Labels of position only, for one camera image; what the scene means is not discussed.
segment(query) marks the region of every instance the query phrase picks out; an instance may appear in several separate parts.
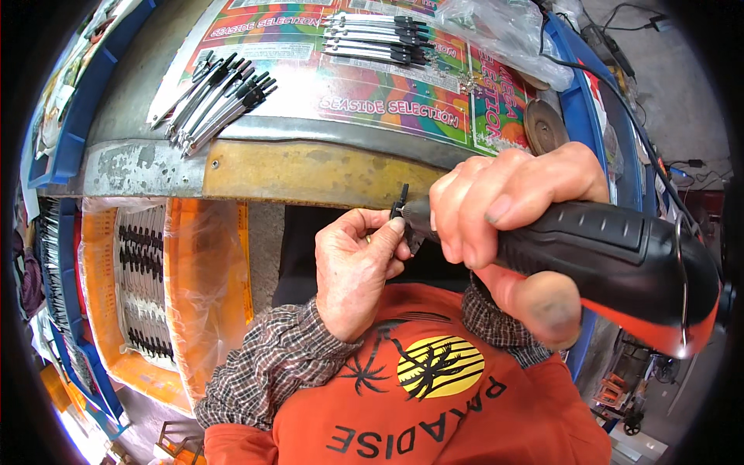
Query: orange plastic crate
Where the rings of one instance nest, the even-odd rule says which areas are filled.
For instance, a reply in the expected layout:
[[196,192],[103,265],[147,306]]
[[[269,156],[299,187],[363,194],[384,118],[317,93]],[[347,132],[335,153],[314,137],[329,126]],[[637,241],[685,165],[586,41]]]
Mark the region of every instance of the orange plastic crate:
[[120,352],[124,338],[113,269],[117,208],[84,208],[80,282],[103,366],[116,381],[190,417],[205,382],[227,352],[240,347],[252,317],[248,248],[241,240],[247,237],[245,208],[237,202],[167,201],[163,283],[178,373],[151,365],[139,353]]

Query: finger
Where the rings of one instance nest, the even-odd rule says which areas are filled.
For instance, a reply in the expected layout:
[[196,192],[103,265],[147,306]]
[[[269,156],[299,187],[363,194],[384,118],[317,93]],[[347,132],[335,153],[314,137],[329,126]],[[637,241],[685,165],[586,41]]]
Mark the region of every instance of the finger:
[[458,229],[458,214],[463,198],[480,172],[494,161],[493,157],[485,156],[468,158],[457,177],[442,192],[434,208],[434,220],[442,244],[442,252],[450,263],[460,263],[463,260],[462,239]]
[[480,269],[496,258],[496,230],[485,220],[485,213],[501,194],[507,180],[535,157],[517,149],[504,150],[484,168],[472,183],[458,210],[458,230],[463,242],[463,262]]
[[429,210],[431,211],[429,219],[432,222],[431,223],[432,231],[437,230],[434,210],[436,210],[437,205],[439,205],[439,199],[441,199],[442,194],[447,189],[447,187],[452,183],[452,181],[454,181],[455,178],[458,177],[458,174],[460,173],[464,165],[465,165],[465,162],[461,161],[460,163],[457,164],[457,166],[455,166],[455,169],[453,169],[446,175],[439,178],[429,188]]
[[521,165],[486,212],[502,231],[534,222],[553,202],[608,202],[607,181],[597,157],[584,144],[569,142]]
[[578,337],[581,301],[576,283],[556,272],[528,278],[500,266],[475,271],[496,306],[520,320],[536,339],[551,349],[570,347]]
[[403,265],[403,262],[393,258],[388,262],[388,267],[385,269],[385,280],[395,278],[397,275],[403,273],[404,269],[405,265]]
[[377,229],[390,219],[389,210],[367,210],[354,208],[341,215],[321,230],[321,233],[341,230],[355,239],[367,235],[368,229]]
[[393,218],[372,234],[370,243],[364,253],[373,258],[376,263],[386,264],[393,256],[400,240],[403,238],[405,221],[403,218]]
[[411,258],[411,249],[408,247],[408,243],[405,238],[401,239],[398,246],[395,248],[395,257],[398,260],[406,261]]

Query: fabric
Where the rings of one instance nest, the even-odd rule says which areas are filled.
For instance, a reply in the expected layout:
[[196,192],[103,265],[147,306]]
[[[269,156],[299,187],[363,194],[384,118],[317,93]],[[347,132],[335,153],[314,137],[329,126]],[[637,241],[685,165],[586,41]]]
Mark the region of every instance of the fabric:
[[265,312],[248,325],[243,347],[214,369],[194,415],[203,428],[241,423],[269,430],[289,396],[323,385],[359,347],[328,332],[315,298]]
[[23,249],[23,283],[21,284],[21,306],[26,316],[31,318],[39,311],[44,301],[42,284],[42,269],[39,261],[33,255],[33,249]]
[[[275,344],[287,334],[290,343],[257,345],[249,333],[242,355],[233,357],[243,363],[218,369],[197,406],[208,426],[210,464],[609,462],[607,434],[567,367],[477,285],[465,296],[422,284],[387,286],[358,350],[320,336],[313,302],[274,312],[304,316],[292,323],[285,315],[271,329],[257,322],[251,331]],[[317,349],[304,345],[311,340]],[[254,357],[285,362],[268,362],[265,375],[266,363],[250,362]]]

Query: plastic bag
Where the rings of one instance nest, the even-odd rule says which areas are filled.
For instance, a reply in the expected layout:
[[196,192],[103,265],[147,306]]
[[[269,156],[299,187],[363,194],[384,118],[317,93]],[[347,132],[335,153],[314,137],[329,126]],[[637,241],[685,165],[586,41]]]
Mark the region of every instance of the plastic bag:
[[623,161],[623,153],[620,151],[618,135],[615,133],[615,128],[611,124],[605,126],[602,139],[605,146],[607,170],[615,175],[615,179],[619,179],[625,171],[625,162]]
[[248,266],[235,201],[169,199],[163,230],[165,305],[173,357],[191,406],[248,332]]
[[178,373],[120,352],[114,266],[117,208],[132,213],[164,199],[84,199],[78,249],[80,284],[94,343],[109,375],[192,417],[205,382],[246,334],[248,265],[233,201],[168,199],[164,221],[164,291]]
[[[574,72],[539,55],[542,14],[531,0],[448,0],[436,12],[439,28],[466,39],[498,61],[534,76],[558,92]],[[543,51],[557,57],[544,34]]]
[[561,16],[565,15],[575,30],[579,31],[579,16],[583,11],[583,5],[580,0],[555,0],[553,2],[553,13]]

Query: cordless screwdriver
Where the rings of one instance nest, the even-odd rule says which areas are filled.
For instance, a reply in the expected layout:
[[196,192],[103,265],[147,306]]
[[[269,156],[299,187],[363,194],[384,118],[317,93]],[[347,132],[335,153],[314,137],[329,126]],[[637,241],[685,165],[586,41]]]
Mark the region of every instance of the cordless screwdriver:
[[[412,253],[424,239],[439,243],[428,196],[398,211]],[[531,225],[499,231],[494,263],[524,276],[569,276],[585,307],[678,359],[705,347],[716,319],[716,264],[681,221],[596,202],[556,203]]]

